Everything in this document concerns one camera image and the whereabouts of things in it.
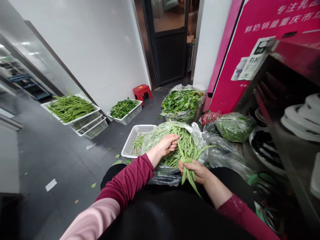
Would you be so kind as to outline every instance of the vegetable leaf on floor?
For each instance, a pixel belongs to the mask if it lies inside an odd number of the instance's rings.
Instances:
[[[122,163],[122,160],[118,160],[115,163],[113,163],[112,165],[114,166],[114,165],[121,164],[121,163]]]

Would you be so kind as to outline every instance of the metal rack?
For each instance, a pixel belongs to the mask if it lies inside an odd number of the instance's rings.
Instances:
[[[320,50],[282,40],[278,40],[275,46],[257,71],[235,111],[244,113],[258,103],[301,211],[313,232],[318,235],[320,200],[309,189],[320,144],[297,137],[282,126],[280,119],[286,107],[304,103],[307,96],[320,92],[320,62],[317,60]],[[308,65],[299,64],[299,61],[307,62]]]
[[[51,95],[43,87],[37,84],[29,75],[13,76],[9,78],[9,81],[30,95],[34,100],[40,100]]]

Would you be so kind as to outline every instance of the clear plastic bag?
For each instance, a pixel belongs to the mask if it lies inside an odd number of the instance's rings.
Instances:
[[[215,145],[209,148],[207,162],[211,167],[227,167],[237,173],[244,180],[248,180],[254,174],[253,170],[245,165],[243,156],[235,149],[232,143],[219,137],[208,133],[202,133],[207,145]]]
[[[213,122],[215,120],[217,120],[218,118],[221,117],[221,112],[217,112],[217,113],[214,113],[214,112],[206,112],[204,113],[200,118],[199,118],[199,123],[204,126],[210,122]]]
[[[212,135],[221,136],[219,131],[218,131],[218,129],[217,129],[216,123],[214,121],[213,122],[209,122],[206,125],[204,125],[203,132],[207,132],[207,133],[212,134]]]
[[[182,122],[164,122],[158,125],[152,132],[146,134],[143,139],[142,154],[148,152],[151,148],[157,145],[160,140],[170,133],[173,126],[185,128],[193,138],[195,145],[200,151],[202,148],[207,146],[206,141],[202,137],[199,126],[196,123],[192,123],[191,126]],[[205,163],[208,157],[208,149],[204,150],[199,157],[199,162]],[[160,163],[154,170],[153,178],[148,182],[149,184],[157,185],[169,185],[178,186],[181,181],[181,173],[179,169],[167,166]]]
[[[192,102],[192,99],[188,99],[186,104],[190,104],[190,107],[188,105],[188,110],[186,111],[177,111],[177,112],[170,112],[167,113],[166,111],[166,106],[165,106],[165,101],[169,101],[168,96],[170,94],[174,94],[175,92],[180,92],[180,91],[187,91],[187,90],[192,90],[192,91],[197,91],[199,92],[200,95],[202,95],[202,97],[199,97],[195,102]],[[167,97],[163,100],[162,105],[161,105],[161,110],[162,116],[165,116],[166,121],[169,121],[170,119],[172,121],[177,121],[177,122],[184,122],[187,124],[191,124],[192,122],[195,122],[196,119],[199,116],[200,113],[200,107],[201,104],[204,101],[204,93],[201,92],[200,90],[194,88],[191,85],[187,85],[187,86],[183,86],[182,84],[179,84],[177,86],[174,86],[170,91],[169,94],[167,95]]]
[[[245,142],[253,131],[255,121],[245,115],[232,112],[222,115],[215,121],[221,136],[230,142]]]

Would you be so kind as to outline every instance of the doorway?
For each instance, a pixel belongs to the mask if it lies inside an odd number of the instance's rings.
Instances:
[[[190,84],[199,0],[143,0],[142,8],[138,2],[135,5],[152,89]],[[140,9],[144,19],[139,17]]]

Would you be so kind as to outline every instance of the maroon sleeve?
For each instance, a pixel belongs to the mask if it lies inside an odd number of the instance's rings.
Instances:
[[[221,205],[218,211],[243,227],[258,240],[280,238],[235,194]]]
[[[121,211],[124,210],[135,193],[153,177],[153,171],[147,154],[137,157],[106,184],[96,201],[113,198],[119,203]]]

